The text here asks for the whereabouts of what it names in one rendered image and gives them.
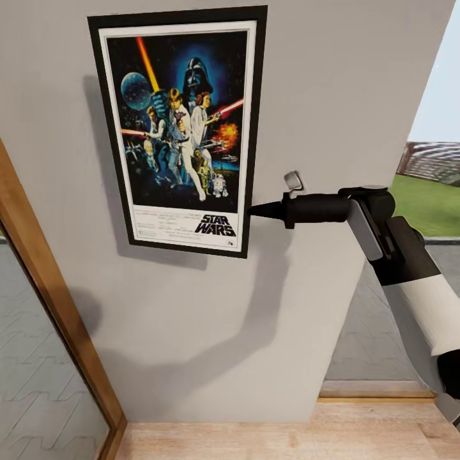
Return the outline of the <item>poster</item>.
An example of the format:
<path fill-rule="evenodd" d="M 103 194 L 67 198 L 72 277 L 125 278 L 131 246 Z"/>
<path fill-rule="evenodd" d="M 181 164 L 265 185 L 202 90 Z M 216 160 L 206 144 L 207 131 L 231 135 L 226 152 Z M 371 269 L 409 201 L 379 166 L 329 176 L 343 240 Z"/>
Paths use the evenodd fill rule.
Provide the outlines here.
<path fill-rule="evenodd" d="M 247 259 L 267 15 L 88 17 L 130 245 Z"/>

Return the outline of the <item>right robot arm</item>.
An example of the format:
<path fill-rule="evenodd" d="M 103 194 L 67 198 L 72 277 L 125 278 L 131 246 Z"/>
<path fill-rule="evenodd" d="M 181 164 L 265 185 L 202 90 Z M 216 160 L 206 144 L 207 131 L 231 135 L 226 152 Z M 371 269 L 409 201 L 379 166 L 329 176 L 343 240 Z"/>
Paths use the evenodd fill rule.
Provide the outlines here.
<path fill-rule="evenodd" d="M 425 249 L 425 240 L 381 185 L 309 194 L 300 172 L 284 175 L 290 192 L 281 201 L 252 206 L 249 215 L 295 223 L 348 221 L 383 288 L 405 352 L 434 391 L 460 404 L 460 299 Z"/>

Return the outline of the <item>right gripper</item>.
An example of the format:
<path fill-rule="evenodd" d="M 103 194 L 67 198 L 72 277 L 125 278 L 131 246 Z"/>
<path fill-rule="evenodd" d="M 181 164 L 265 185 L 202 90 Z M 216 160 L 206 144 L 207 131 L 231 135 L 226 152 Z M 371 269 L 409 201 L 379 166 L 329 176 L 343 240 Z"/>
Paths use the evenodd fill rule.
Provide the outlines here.
<path fill-rule="evenodd" d="M 249 215 L 284 219 L 286 229 L 294 229 L 295 223 L 324 223 L 327 210 L 325 194 L 297 195 L 291 199 L 283 193 L 281 201 L 252 206 Z"/>

